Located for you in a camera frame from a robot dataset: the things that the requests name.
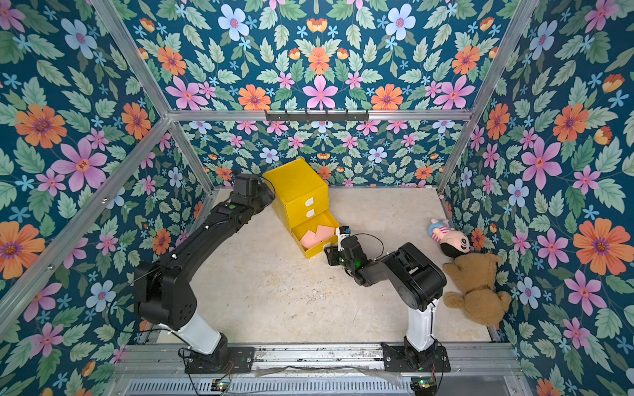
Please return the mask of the pink sticky note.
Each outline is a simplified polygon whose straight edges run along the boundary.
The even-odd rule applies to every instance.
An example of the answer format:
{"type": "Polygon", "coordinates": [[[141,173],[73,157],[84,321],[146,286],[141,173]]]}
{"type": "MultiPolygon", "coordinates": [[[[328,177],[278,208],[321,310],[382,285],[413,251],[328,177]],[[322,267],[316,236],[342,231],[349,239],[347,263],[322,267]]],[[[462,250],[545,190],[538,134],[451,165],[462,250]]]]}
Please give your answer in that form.
{"type": "Polygon", "coordinates": [[[317,232],[308,230],[300,239],[300,245],[305,249],[311,249],[322,241],[321,237],[317,234],[317,232]]]}
{"type": "Polygon", "coordinates": [[[332,238],[335,235],[335,228],[326,226],[326,225],[318,225],[316,231],[311,231],[310,236],[312,237],[312,241],[315,244],[321,243],[327,239],[332,238]]]}

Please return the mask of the yellow drawer cabinet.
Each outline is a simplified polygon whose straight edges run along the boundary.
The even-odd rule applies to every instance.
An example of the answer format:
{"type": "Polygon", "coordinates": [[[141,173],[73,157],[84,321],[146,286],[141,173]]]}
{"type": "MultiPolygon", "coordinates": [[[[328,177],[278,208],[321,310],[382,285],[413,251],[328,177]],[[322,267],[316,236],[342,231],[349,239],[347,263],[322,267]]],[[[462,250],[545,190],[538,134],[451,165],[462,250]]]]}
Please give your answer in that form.
{"type": "Polygon", "coordinates": [[[300,239],[318,225],[338,229],[339,222],[330,213],[329,186],[302,158],[264,173],[275,189],[273,210],[307,259],[322,253],[326,245],[337,242],[336,234],[317,246],[305,250],[300,239]]]}

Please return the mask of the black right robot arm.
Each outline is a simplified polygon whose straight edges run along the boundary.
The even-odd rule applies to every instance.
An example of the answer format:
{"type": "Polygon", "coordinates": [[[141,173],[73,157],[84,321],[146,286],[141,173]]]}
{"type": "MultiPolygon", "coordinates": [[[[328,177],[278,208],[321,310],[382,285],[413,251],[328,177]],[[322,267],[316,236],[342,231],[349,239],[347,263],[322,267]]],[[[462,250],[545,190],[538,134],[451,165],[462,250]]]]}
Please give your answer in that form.
{"type": "Polygon", "coordinates": [[[434,350],[435,311],[447,278],[414,244],[406,243],[394,252],[370,260],[354,235],[336,246],[326,247],[325,255],[331,267],[343,267],[360,286],[390,282],[408,308],[405,350],[413,356],[434,350]]]}

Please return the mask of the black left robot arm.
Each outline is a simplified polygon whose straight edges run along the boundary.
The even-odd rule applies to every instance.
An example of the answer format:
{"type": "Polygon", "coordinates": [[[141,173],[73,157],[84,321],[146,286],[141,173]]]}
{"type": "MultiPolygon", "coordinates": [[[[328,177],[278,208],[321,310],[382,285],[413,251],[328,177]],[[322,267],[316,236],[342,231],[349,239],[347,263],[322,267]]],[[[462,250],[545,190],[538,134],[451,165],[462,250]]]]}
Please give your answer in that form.
{"type": "Polygon", "coordinates": [[[212,356],[226,342],[198,313],[191,281],[202,264],[256,214],[273,203],[266,180],[240,174],[229,197],[216,204],[205,220],[172,252],[158,262],[142,262],[133,275],[134,312],[174,333],[191,350],[212,356]]]}

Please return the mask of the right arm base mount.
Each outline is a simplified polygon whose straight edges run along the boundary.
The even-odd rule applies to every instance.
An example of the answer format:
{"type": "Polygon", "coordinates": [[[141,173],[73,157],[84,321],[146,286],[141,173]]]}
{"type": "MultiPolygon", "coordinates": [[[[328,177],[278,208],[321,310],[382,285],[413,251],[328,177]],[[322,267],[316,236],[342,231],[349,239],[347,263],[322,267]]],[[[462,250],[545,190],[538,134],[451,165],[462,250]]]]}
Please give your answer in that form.
{"type": "Polygon", "coordinates": [[[417,351],[406,339],[402,344],[381,343],[380,346],[385,371],[448,373],[452,369],[447,349],[435,338],[425,351],[417,351]]]}

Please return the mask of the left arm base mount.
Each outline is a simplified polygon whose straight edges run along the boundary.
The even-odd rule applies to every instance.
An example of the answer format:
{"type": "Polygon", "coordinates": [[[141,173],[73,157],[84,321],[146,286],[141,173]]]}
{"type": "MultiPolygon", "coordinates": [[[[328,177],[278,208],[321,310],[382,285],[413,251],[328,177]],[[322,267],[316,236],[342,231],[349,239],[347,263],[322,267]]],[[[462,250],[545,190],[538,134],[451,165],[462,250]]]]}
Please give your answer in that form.
{"type": "Polygon", "coordinates": [[[190,375],[244,374],[252,370],[255,349],[221,346],[211,355],[190,351],[185,357],[185,372],[190,375]]]}

